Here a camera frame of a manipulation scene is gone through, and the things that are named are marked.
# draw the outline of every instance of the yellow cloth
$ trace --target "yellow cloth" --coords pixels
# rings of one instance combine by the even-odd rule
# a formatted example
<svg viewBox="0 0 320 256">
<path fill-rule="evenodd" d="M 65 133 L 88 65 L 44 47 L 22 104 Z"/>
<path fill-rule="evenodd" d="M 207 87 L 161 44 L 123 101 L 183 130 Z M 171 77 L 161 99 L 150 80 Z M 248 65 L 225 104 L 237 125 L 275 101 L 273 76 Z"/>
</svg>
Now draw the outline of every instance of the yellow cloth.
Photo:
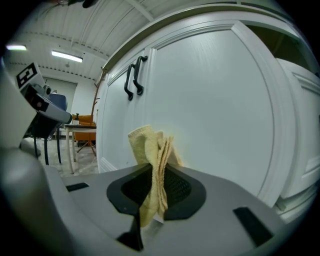
<svg viewBox="0 0 320 256">
<path fill-rule="evenodd" d="M 166 164 L 182 166 L 182 162 L 173 148 L 173 137 L 164 137 L 162 131 L 154 132 L 151 125 L 135 129 L 128 137 L 136 162 L 152 165 L 151 190 L 139 209 L 140 226 L 145 227 L 156 213 L 163 218 L 168 209 L 164 189 Z"/>
</svg>

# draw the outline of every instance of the ceiling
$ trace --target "ceiling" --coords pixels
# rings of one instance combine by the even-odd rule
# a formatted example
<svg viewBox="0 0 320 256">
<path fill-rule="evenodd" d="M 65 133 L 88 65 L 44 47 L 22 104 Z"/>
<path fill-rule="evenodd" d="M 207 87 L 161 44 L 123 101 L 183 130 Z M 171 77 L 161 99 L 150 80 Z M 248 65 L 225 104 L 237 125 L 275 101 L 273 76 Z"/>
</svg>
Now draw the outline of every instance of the ceiling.
<svg viewBox="0 0 320 256">
<path fill-rule="evenodd" d="M 81 78 L 95 83 L 111 56 L 143 26 L 168 13 L 215 3 L 238 2 L 264 5 L 264 9 L 283 10 L 272 0 L 99 0 L 90 8 L 82 3 L 71 6 L 41 4 L 21 25 L 11 43 L 26 45 L 27 51 L 7 51 L 6 66 L 23 69 L 36 62 L 43 75 L 69 82 Z M 51 55 L 51 51 L 83 58 L 75 62 Z"/>
</svg>

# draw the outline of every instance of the fluorescent light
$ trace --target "fluorescent light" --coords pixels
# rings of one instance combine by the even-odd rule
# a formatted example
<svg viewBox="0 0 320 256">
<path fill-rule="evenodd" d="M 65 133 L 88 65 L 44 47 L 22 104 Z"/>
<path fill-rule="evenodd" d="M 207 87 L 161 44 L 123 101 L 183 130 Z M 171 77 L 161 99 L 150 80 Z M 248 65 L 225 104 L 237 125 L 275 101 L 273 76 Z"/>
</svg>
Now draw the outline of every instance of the fluorescent light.
<svg viewBox="0 0 320 256">
<path fill-rule="evenodd" d="M 70 55 L 70 54 L 62 53 L 62 52 L 59 52 L 59 51 L 55 51 L 55 50 L 52 51 L 52 55 L 56 56 L 56 57 L 61 57 L 61 58 L 65 58 L 65 59 L 68 59 L 68 60 L 72 60 L 72 61 L 75 61 L 75 62 L 80 62 L 80 63 L 82 63 L 82 60 L 83 60 L 82 58 L 79 58 L 79 57 L 76 57 L 76 56 L 73 56 L 73 55 Z"/>
<path fill-rule="evenodd" d="M 8 50 L 20 50 L 20 51 L 27 50 L 27 48 L 24 45 L 7 45 L 6 48 Z"/>
</svg>

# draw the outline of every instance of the cabinet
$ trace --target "cabinet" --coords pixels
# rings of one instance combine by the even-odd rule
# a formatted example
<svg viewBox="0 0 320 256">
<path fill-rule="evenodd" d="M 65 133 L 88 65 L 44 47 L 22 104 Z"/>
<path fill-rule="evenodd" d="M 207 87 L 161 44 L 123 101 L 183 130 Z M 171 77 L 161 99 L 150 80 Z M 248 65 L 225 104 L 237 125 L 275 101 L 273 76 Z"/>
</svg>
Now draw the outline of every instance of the cabinet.
<svg viewBox="0 0 320 256">
<path fill-rule="evenodd" d="M 320 178 L 320 79 L 301 66 L 278 61 L 290 81 L 297 127 L 295 157 L 281 193 L 288 198 Z"/>
<path fill-rule="evenodd" d="M 150 124 L 174 136 L 186 167 L 233 181 L 272 207 L 292 172 L 298 127 L 290 79 L 245 25 L 266 22 L 297 38 L 284 22 L 271 19 L 230 11 L 202 14 L 132 48 L 107 81 L 98 159 L 105 171 L 136 164 L 128 133 Z M 132 71 L 129 101 L 126 71 L 139 56 L 148 57 L 137 78 L 144 90 L 137 95 Z"/>
<path fill-rule="evenodd" d="M 100 166 L 104 170 L 114 171 L 136 165 L 128 141 L 128 133 L 134 129 L 137 88 L 133 84 L 134 68 L 131 68 L 129 73 L 128 68 L 136 57 L 143 53 L 142 51 L 128 60 L 107 79 L 101 131 L 102 145 L 100 147 L 102 150 Z M 127 89 L 133 93 L 132 100 L 128 100 L 128 94 L 124 91 L 127 74 L 129 75 Z"/>
</svg>

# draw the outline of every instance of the black slot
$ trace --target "black slot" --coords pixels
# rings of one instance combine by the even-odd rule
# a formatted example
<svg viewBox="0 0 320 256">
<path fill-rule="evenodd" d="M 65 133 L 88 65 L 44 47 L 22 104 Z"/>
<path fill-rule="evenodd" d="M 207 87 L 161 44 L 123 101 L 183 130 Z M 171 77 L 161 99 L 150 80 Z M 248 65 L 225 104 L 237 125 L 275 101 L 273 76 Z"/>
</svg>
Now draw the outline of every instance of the black slot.
<svg viewBox="0 0 320 256">
<path fill-rule="evenodd" d="M 66 190 L 71 192 L 71 191 L 75 191 L 75 190 L 84 189 L 86 187 L 89 187 L 89 185 L 87 183 L 81 182 L 81 183 L 77 183 L 77 184 L 73 184 L 73 185 L 68 185 L 65 187 L 66 187 Z"/>
<path fill-rule="evenodd" d="M 239 207 L 234 209 L 233 212 L 257 247 L 273 237 L 248 207 Z"/>
</svg>

